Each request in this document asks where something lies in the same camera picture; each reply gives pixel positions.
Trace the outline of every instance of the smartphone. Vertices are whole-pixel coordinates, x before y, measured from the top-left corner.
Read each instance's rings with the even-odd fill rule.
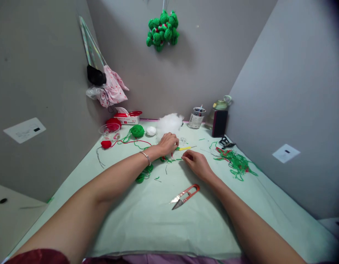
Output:
[[[216,111],[214,113],[212,137],[221,138],[224,136],[227,126],[228,111]]]

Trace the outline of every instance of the gray wall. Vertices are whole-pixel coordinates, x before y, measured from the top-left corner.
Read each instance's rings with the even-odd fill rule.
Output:
[[[210,108],[231,90],[276,0],[166,0],[178,19],[178,44],[146,46],[161,0],[88,0],[100,49],[130,89],[119,104],[144,118]]]
[[[230,95],[227,134],[316,218],[339,216],[339,24],[326,1],[279,0]],[[301,153],[282,164],[283,144]]]
[[[0,185],[47,201],[95,144],[109,116],[88,99],[77,10],[86,0],[0,0]],[[37,117],[47,130],[18,144],[3,129]]]

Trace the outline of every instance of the red yarn ball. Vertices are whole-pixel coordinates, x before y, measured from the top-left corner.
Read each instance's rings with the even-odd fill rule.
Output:
[[[118,125],[120,125],[122,127],[122,123],[118,119],[116,119],[116,118],[110,118],[106,122],[106,124],[112,124],[112,123],[116,123],[116,124],[118,124]]]
[[[104,149],[109,149],[109,148],[112,146],[112,142],[110,142],[110,141],[108,141],[108,140],[102,141],[102,142],[101,142],[101,146],[102,146]]]

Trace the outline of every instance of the left hand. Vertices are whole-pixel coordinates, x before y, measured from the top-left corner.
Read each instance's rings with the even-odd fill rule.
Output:
[[[158,158],[168,155],[172,152],[174,152],[174,150],[179,146],[179,139],[177,138],[177,136],[175,134],[172,133],[167,133],[164,134],[161,141],[155,145],[152,146],[150,148],[154,148],[156,149],[156,153]]]

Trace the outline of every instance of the crocheted cactus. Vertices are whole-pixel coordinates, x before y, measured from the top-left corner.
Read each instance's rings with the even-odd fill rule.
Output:
[[[156,50],[160,52],[165,42],[169,42],[172,45],[178,43],[178,18],[174,11],[169,16],[167,11],[163,10],[160,18],[150,19],[148,27],[150,28],[146,39],[148,47],[154,45]]]

